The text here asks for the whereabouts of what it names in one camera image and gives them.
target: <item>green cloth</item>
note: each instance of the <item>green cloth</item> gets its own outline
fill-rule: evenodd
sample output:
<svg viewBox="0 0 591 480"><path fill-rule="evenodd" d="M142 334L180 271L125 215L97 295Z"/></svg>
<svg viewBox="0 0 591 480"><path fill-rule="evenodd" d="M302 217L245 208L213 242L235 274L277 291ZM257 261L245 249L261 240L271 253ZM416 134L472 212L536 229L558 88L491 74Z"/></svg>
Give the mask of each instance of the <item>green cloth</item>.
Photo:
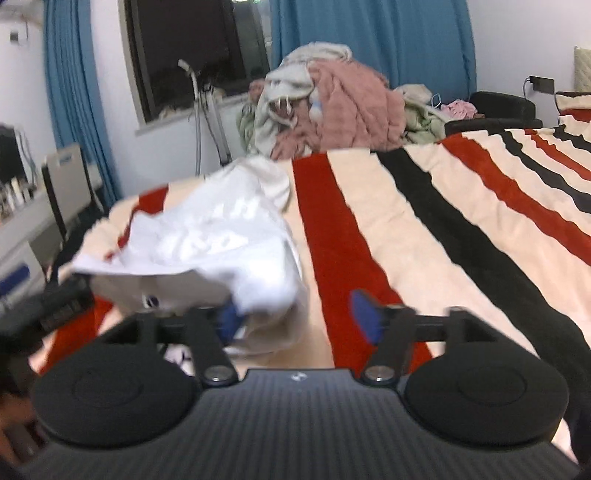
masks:
<svg viewBox="0 0 591 480"><path fill-rule="evenodd" d="M433 107L423 105L414 100L404 100L404 113L407 126L404 138L407 143L429 144L445 138L445 124L443 114L438 114Z"/></svg>
<svg viewBox="0 0 591 480"><path fill-rule="evenodd" d="M240 142L246 153L251 153L254 148L255 111L256 106L248 100L236 116L236 127L238 127L240 133Z"/></svg>

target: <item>bed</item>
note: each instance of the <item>bed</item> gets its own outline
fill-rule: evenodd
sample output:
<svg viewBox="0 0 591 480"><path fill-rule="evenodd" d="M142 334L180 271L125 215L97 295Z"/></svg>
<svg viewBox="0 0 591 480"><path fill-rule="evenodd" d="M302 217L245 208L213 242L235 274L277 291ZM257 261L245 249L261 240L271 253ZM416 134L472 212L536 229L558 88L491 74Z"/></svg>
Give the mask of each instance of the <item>bed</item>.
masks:
<svg viewBox="0 0 591 480"><path fill-rule="evenodd" d="M310 293L302 340L249 367L351 368L372 352L349 313L362 288L422 314L465 307L554 365L570 404L554 439L591 455L591 95L559 95L560 126L465 132L388 153L316 154L281 167L293 191L284 217ZM83 244L102 257L125 245L137 211L157 213L200 184L190 179L123 200ZM62 274L67 274L67 267ZM31 360L46 371L121 320L98 299ZM441 353L418 344L413 368Z"/></svg>

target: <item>red stripe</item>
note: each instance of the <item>red stripe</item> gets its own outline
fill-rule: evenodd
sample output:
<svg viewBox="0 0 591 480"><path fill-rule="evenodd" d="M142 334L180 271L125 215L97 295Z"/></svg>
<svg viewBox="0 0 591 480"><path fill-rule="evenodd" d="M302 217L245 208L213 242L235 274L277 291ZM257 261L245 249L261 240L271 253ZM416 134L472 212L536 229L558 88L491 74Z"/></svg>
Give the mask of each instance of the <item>red stripe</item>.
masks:
<svg viewBox="0 0 591 480"><path fill-rule="evenodd" d="M295 160L293 170L335 366L358 374L375 349L350 314L350 292L362 288L382 304L402 300L373 259L326 154ZM430 359L427 346L417 344L412 369Z"/></svg>
<svg viewBox="0 0 591 480"><path fill-rule="evenodd" d="M591 110L570 108L560 112L560 116L572 115L579 122L591 122Z"/></svg>
<svg viewBox="0 0 591 480"><path fill-rule="evenodd" d="M137 212L145 212L150 215L162 212L166 195L168 195L168 186L140 195L138 203L131 211L125 232L117 241L120 249L123 248L129 240L129 229L134 215ZM111 258L114 254L114 252L111 252L106 258ZM63 326L57 331L56 339L47 355L47 361L41 369L41 373L45 373L58 361L73 354L96 338L100 326L103 323L103 319L113 308L113 304L98 297L95 298L95 302L95 306L92 310L80 315L76 320Z"/></svg>
<svg viewBox="0 0 591 480"><path fill-rule="evenodd" d="M120 249L127 245L127 242L129 241L129 229L131 228L131 220L133 220L135 214L138 212L145 212L149 215L154 215L162 212L162 210L164 210L166 195L168 195L168 185L139 196L138 203L135 205L134 209L131 210L125 232L123 232L123 235L117 240L117 245Z"/></svg>
<svg viewBox="0 0 591 480"><path fill-rule="evenodd" d="M575 162L568 155L562 153L558 148L556 148L556 145L551 145L548 143L546 140L541 138L536 133L536 131L526 131L525 133L526 135L529 135L535 142L536 146L550 158L575 171L583 180L591 181L591 171L587 170L580 163Z"/></svg>
<svg viewBox="0 0 591 480"><path fill-rule="evenodd" d="M517 182L492 161L488 151L474 140L461 135L446 138L442 143L463 164L478 173L484 185L506 205L531 219L540 231L558 240L570 253L591 265L591 237L573 222L567 222L557 212L548 210L521 191Z"/></svg>
<svg viewBox="0 0 591 480"><path fill-rule="evenodd" d="M47 354L45 365L43 365L39 373L41 375L45 374L60 360L94 340L98 335L105 315L112 308L113 304L111 302L95 297L95 306L91 310L60 328L56 332L56 338Z"/></svg>

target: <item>pink cloth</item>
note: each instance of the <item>pink cloth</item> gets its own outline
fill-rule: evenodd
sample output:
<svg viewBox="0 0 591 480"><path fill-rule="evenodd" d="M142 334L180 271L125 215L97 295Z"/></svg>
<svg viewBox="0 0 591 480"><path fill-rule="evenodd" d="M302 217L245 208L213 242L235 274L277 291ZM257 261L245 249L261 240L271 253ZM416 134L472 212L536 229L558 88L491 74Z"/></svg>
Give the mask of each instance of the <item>pink cloth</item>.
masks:
<svg viewBox="0 0 591 480"><path fill-rule="evenodd" d="M356 61L317 60L308 65L320 94L322 122L310 120L308 99L294 104L297 124L277 135L274 160L333 148L391 150L402 145L404 100L378 72Z"/></svg>
<svg viewBox="0 0 591 480"><path fill-rule="evenodd" d="M478 113L474 105L464 100L456 100L449 105L443 105L441 111L455 120L471 120Z"/></svg>

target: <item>blue curtain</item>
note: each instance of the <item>blue curtain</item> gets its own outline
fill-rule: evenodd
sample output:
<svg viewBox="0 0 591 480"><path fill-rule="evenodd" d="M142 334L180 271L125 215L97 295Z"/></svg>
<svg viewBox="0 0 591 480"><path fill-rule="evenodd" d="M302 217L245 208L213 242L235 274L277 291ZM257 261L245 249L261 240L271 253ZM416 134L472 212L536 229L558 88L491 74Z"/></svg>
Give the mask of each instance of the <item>blue curtain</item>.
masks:
<svg viewBox="0 0 591 480"><path fill-rule="evenodd" d="M466 0L270 0L273 63L312 41L347 44L396 87L424 83L444 102L476 90Z"/></svg>
<svg viewBox="0 0 591 480"><path fill-rule="evenodd" d="M90 0L46 0L44 36L47 93L57 147L80 144L84 159L99 167L110 206L121 195L96 78Z"/></svg>

